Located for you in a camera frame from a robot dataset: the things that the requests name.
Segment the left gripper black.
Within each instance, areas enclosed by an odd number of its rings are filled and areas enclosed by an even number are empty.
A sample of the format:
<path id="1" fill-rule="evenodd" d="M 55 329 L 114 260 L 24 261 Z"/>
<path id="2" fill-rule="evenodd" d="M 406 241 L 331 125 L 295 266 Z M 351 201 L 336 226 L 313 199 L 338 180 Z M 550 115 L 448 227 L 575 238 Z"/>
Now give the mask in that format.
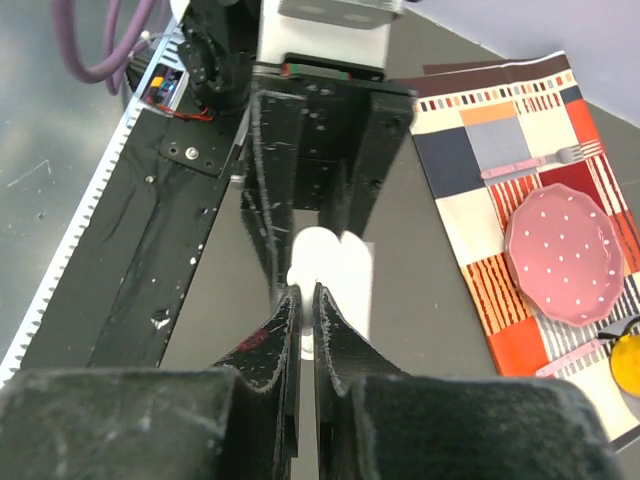
<path id="1" fill-rule="evenodd" d="M 294 209 L 364 233 L 413 120 L 415 93 L 373 72 L 259 64 L 252 78 L 243 221 L 270 295 L 286 289 Z"/>

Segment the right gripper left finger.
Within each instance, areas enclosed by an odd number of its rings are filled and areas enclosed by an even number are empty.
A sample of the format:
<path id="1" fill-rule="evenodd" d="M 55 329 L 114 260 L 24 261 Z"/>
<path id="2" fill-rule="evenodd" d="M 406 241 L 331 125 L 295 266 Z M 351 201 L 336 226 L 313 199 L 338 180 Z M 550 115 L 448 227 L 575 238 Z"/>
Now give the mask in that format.
<path id="1" fill-rule="evenodd" d="M 287 479 L 301 294 L 213 366 L 30 370 L 1 392 L 5 479 Z"/>

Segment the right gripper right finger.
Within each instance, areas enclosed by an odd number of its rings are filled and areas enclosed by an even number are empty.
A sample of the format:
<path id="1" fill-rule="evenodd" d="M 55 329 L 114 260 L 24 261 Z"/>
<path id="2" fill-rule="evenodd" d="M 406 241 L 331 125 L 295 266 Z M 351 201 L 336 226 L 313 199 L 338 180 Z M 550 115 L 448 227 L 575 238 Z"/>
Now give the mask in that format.
<path id="1" fill-rule="evenodd" d="M 572 384 L 412 376 L 351 327 L 329 289 L 312 307 L 323 479 L 619 479 L 597 412 Z"/>

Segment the white earbud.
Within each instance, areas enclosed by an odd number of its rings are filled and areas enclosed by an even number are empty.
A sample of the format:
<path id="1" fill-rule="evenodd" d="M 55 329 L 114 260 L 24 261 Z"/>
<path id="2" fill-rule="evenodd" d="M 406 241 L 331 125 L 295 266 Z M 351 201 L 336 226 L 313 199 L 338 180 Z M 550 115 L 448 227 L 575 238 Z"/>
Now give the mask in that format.
<path id="1" fill-rule="evenodd" d="M 302 320 L 301 320 L 301 359 L 314 359 L 313 339 L 313 297 L 302 296 Z"/>

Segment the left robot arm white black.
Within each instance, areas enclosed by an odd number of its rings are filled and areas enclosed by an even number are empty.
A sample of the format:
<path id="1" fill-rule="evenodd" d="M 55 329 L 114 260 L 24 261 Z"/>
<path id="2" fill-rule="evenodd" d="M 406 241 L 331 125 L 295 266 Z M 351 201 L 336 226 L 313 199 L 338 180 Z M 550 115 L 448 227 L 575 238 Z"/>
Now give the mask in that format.
<path id="1" fill-rule="evenodd" d="M 362 234 L 414 118 L 385 74 L 399 1 L 191 1 L 179 50 L 190 93 L 247 121 L 242 217 L 271 293 L 285 288 L 293 213 Z"/>

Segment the white earbud charging case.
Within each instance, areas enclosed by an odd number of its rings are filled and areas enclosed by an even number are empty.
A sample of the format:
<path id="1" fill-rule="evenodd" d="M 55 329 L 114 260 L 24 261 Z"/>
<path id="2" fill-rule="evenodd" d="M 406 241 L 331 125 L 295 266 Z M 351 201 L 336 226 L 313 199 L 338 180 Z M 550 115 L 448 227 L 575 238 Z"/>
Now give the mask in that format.
<path id="1" fill-rule="evenodd" d="M 327 287 L 346 322 L 370 338 L 375 247 L 352 232 L 340 236 L 313 226 L 296 234 L 287 284 L 299 287 L 301 297 Z"/>

